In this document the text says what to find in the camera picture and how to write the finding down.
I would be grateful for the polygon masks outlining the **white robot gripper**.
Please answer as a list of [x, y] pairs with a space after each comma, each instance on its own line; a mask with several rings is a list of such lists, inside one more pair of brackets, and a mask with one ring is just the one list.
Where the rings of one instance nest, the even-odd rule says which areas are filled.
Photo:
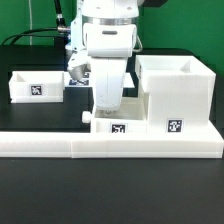
[[121, 104], [126, 58], [91, 58], [94, 104], [97, 110], [116, 111]]

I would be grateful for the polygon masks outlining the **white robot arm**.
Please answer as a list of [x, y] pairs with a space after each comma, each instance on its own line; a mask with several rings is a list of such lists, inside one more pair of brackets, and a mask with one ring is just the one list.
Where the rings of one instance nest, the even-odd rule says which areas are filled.
[[86, 70], [91, 72], [98, 110], [120, 107], [127, 61], [142, 50], [137, 34], [139, 8], [160, 7], [167, 1], [77, 0], [67, 70], [75, 80], [82, 79]]

